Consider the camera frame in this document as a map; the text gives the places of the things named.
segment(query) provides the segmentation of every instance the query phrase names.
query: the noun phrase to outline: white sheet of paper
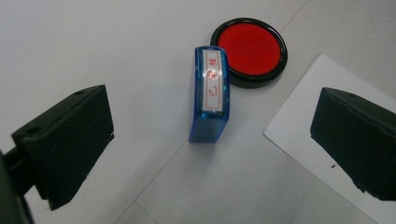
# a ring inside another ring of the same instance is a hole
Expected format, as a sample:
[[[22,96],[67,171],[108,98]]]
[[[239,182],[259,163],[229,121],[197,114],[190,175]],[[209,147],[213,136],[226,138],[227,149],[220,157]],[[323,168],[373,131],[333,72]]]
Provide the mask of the white sheet of paper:
[[[310,127],[323,87],[355,93],[396,113],[396,101],[352,74],[326,55],[320,55],[264,134],[311,173],[378,223],[394,223],[396,202],[382,202],[362,193],[340,166],[312,138]]]

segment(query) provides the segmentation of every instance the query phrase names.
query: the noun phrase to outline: red ink pad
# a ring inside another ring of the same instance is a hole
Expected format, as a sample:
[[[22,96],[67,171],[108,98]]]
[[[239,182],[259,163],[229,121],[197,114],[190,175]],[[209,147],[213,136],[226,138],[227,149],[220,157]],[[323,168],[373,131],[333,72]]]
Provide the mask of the red ink pad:
[[[224,22],[210,45],[225,49],[231,84],[259,88],[278,77],[288,61],[282,36],[263,21],[239,18]]]

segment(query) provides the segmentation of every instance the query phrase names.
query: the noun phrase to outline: ink pad rim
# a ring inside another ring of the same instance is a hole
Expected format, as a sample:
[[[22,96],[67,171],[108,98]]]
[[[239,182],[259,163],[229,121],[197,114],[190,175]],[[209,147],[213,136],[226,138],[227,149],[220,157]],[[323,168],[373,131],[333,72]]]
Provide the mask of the ink pad rim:
[[[271,35],[278,44],[278,46],[272,46],[272,48],[278,48],[280,52],[276,52],[276,54],[279,53],[279,58],[277,64],[275,64],[275,66],[270,71],[265,71],[263,73],[254,74],[254,75],[249,74],[247,71],[243,71],[244,69],[236,70],[235,68],[233,68],[233,64],[230,63],[230,56],[233,57],[233,55],[228,54],[227,56],[229,58],[231,84],[237,87],[247,88],[247,89],[254,89],[265,86],[266,84],[274,80],[276,77],[278,77],[286,67],[286,63],[288,61],[288,50],[286,48],[286,44],[282,36],[279,34],[279,32],[269,24],[251,18],[237,18],[230,21],[226,21],[219,28],[217,28],[210,39],[210,45],[224,48],[224,46],[219,44],[222,35],[224,34],[225,31],[235,27],[235,25],[237,24],[249,24],[256,26],[256,28],[258,27],[262,29],[262,30],[260,29],[256,29],[256,30],[258,30],[261,33],[263,32],[264,34],[268,33],[269,35]],[[233,53],[235,52],[235,49],[227,49],[227,48],[224,49],[226,52],[227,51],[230,52],[233,51]]]

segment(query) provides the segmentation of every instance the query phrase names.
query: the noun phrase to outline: black ink pad case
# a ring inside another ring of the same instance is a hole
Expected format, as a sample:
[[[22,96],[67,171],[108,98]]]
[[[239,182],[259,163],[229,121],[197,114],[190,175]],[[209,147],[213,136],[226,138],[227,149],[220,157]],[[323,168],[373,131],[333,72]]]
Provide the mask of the black ink pad case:
[[[288,61],[282,36],[263,21],[238,18],[224,22],[212,35],[210,45],[225,49],[231,84],[259,88],[278,77]]]

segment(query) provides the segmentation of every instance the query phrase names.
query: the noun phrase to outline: transparent blue plastic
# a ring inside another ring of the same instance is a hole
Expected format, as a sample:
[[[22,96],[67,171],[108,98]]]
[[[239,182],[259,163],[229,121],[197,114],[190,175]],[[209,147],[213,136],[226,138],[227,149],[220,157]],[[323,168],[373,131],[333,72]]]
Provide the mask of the transparent blue plastic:
[[[192,78],[193,112],[189,140],[191,143],[215,143],[230,115],[230,77],[224,49],[196,48]]]

